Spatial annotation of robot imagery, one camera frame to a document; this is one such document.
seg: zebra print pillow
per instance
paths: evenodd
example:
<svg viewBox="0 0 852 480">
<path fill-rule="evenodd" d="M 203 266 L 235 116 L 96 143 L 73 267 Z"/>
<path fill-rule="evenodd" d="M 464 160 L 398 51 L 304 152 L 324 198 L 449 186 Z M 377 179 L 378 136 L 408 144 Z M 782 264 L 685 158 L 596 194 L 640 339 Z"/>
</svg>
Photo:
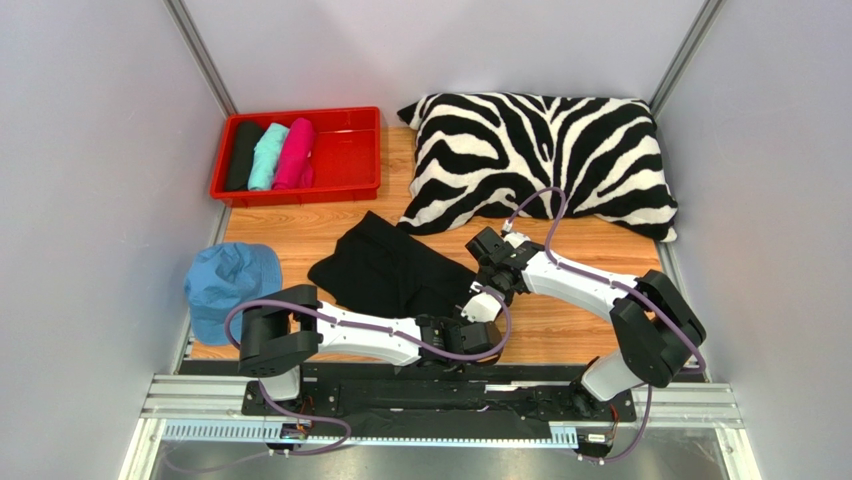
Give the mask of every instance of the zebra print pillow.
<svg viewBox="0 0 852 480">
<path fill-rule="evenodd" d="M 508 217 L 557 185 L 566 216 L 597 215 L 664 242 L 676 238 L 656 123 L 641 100 L 509 93 L 429 95 L 398 112 L 418 130 L 412 201 L 399 220 L 411 234 L 450 230 L 474 215 Z M 553 218 L 546 193 L 521 213 Z"/>
</svg>

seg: folded pink shirt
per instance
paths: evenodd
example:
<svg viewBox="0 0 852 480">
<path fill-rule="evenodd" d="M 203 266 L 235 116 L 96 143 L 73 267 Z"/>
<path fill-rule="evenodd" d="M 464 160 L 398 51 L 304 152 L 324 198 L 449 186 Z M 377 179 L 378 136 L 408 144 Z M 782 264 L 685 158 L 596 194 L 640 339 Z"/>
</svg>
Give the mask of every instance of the folded pink shirt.
<svg viewBox="0 0 852 480">
<path fill-rule="evenodd" d="M 309 120 L 297 118 L 290 126 L 290 133 L 281 148 L 278 171 L 272 182 L 273 190 L 307 188 L 314 183 L 314 169 L 310 154 L 314 146 L 314 126 Z"/>
</svg>

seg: blue cap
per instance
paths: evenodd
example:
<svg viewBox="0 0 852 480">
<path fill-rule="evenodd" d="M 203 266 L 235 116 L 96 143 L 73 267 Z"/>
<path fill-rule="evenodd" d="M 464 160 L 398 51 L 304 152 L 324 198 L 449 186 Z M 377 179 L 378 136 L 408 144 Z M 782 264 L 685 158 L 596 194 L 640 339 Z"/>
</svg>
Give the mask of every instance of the blue cap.
<svg viewBox="0 0 852 480">
<path fill-rule="evenodd" d="M 221 243 L 195 256 L 183 283 L 192 331 L 206 345 L 227 345 L 225 317 L 237 305 L 281 290 L 281 264 L 266 245 Z M 239 340 L 243 315 L 231 333 Z"/>
</svg>

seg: folded black shirt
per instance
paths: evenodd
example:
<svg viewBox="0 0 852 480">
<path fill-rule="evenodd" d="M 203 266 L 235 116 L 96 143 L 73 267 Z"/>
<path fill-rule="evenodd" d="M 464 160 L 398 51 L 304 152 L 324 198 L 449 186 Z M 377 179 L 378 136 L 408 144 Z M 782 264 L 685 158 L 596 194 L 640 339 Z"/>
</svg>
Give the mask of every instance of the folded black shirt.
<svg viewBox="0 0 852 480">
<path fill-rule="evenodd" d="M 452 316 L 470 299 L 474 276 L 373 212 L 308 272 L 339 305 L 388 318 Z"/>
<path fill-rule="evenodd" d="M 248 190 L 248 177 L 254 165 L 254 146 L 263 136 L 263 128 L 251 120 L 240 122 L 231 148 L 231 165 L 225 177 L 225 191 Z"/>
</svg>

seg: wooden floor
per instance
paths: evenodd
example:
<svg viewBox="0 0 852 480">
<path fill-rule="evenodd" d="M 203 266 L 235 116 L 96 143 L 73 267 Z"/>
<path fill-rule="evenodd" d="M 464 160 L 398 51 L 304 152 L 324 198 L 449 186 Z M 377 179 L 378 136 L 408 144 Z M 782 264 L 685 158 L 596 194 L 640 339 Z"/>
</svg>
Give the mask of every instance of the wooden floor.
<svg viewBox="0 0 852 480">
<path fill-rule="evenodd" d="M 225 233 L 226 242 L 263 243 L 281 260 L 283 287 L 310 283 L 308 269 L 334 251 L 338 238 L 368 210 L 395 224 L 411 197 L 408 184 L 414 167 L 414 132 L 393 128 L 383 135 L 382 186 L 376 200 L 234 209 Z M 464 248 L 483 227 L 499 231 L 502 220 L 474 218 L 467 225 L 436 235 L 415 237 L 447 257 L 476 270 L 476 262 Z M 544 242 L 550 222 L 519 218 L 515 229 L 533 241 Z M 565 219 L 553 241 L 554 251 L 564 257 L 612 272 L 643 275 L 659 269 L 653 241 L 597 218 Z M 320 299 L 333 301 L 325 291 Z M 587 363 L 616 346 L 606 321 L 565 302 L 540 295 L 515 297 L 512 305 L 512 338 L 501 363 Z M 503 320 L 498 320 L 503 327 Z M 195 343 L 192 358 L 237 358 L 231 346 L 211 347 Z M 341 360 L 326 356 L 320 359 Z"/>
</svg>

